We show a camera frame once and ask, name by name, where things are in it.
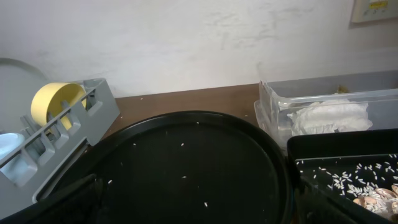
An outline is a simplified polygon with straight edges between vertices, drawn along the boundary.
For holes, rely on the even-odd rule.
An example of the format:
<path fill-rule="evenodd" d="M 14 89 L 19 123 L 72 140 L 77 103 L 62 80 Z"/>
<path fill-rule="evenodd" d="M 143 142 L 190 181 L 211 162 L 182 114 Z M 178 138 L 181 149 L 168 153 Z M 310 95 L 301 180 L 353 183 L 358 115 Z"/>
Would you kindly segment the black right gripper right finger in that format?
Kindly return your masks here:
<path fill-rule="evenodd" d="M 299 224 L 356 224 L 349 216 L 333 206 L 318 190 L 302 180 L 294 190 L 295 222 Z"/>

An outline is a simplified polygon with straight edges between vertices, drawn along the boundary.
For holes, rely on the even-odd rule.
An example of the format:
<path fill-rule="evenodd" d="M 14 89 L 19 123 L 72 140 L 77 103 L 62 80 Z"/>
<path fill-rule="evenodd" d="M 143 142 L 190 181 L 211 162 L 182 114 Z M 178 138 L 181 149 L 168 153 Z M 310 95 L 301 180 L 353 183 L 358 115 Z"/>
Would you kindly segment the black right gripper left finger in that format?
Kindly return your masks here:
<path fill-rule="evenodd" d="M 96 223 L 103 180 L 90 174 L 1 220 L 2 224 Z"/>

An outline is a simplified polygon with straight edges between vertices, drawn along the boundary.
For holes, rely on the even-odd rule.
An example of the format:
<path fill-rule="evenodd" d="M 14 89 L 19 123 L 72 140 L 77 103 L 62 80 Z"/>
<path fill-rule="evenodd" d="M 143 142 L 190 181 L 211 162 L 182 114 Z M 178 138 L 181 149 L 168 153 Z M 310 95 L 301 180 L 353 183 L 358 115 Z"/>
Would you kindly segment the food scraps with rice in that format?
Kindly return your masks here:
<path fill-rule="evenodd" d="M 295 164 L 322 190 L 397 223 L 397 154 L 297 159 Z"/>

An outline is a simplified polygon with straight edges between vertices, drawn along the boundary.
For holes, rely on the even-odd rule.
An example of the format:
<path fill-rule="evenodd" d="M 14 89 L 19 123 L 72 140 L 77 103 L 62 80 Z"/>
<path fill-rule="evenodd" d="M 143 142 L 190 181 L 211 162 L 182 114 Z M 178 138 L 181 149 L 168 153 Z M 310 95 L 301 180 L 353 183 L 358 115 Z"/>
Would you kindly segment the light blue plastic cup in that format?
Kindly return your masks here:
<path fill-rule="evenodd" d="M 19 133 L 1 134 L 1 159 L 25 141 L 25 137 Z M 27 169 L 27 164 L 18 155 L 1 168 L 1 172 L 10 180 L 16 179 Z"/>

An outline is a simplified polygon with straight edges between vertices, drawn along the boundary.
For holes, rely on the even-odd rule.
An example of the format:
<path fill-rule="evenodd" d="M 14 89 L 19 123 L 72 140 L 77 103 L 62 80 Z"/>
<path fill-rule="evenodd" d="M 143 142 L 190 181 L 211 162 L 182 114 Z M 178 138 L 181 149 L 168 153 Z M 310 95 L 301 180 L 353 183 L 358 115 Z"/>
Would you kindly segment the white tissue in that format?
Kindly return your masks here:
<path fill-rule="evenodd" d="M 287 116 L 293 122 L 293 136 L 365 131 L 373 126 L 367 108 L 367 103 L 347 99 L 326 100 L 314 102 Z"/>

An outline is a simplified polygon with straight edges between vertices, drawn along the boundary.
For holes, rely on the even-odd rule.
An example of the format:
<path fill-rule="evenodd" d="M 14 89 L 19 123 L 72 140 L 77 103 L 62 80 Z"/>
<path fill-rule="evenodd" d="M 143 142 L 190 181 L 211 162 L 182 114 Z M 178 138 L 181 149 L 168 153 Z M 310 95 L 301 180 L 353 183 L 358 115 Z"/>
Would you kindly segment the yellow bowl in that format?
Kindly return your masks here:
<path fill-rule="evenodd" d="M 33 97 L 30 107 L 32 118 L 38 125 L 46 125 L 50 121 L 49 113 L 56 117 L 63 111 L 64 100 L 70 106 L 81 103 L 86 108 L 86 100 L 80 100 L 85 93 L 83 87 L 77 83 L 46 84 Z"/>

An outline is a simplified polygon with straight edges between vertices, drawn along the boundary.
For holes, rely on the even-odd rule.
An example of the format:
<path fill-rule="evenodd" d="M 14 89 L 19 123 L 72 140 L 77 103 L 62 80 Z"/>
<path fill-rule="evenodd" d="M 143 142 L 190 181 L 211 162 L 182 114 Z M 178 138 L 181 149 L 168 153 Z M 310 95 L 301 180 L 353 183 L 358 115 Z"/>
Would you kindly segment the gold foil wrapper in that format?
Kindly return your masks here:
<path fill-rule="evenodd" d="M 336 94 L 345 94 L 345 93 L 349 93 L 349 90 L 347 89 L 347 87 L 345 87 L 343 85 L 338 85 L 335 93 Z"/>

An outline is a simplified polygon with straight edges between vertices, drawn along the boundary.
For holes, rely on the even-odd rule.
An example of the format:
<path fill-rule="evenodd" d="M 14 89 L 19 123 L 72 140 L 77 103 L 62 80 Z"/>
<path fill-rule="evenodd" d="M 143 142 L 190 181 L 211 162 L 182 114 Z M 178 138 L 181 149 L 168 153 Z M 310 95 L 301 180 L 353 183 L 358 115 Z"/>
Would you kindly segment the grey plate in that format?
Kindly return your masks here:
<path fill-rule="evenodd" d="M 24 128 L 20 117 L 31 116 L 34 95 L 49 82 L 38 68 L 28 63 L 1 59 L 1 131 L 17 133 Z"/>

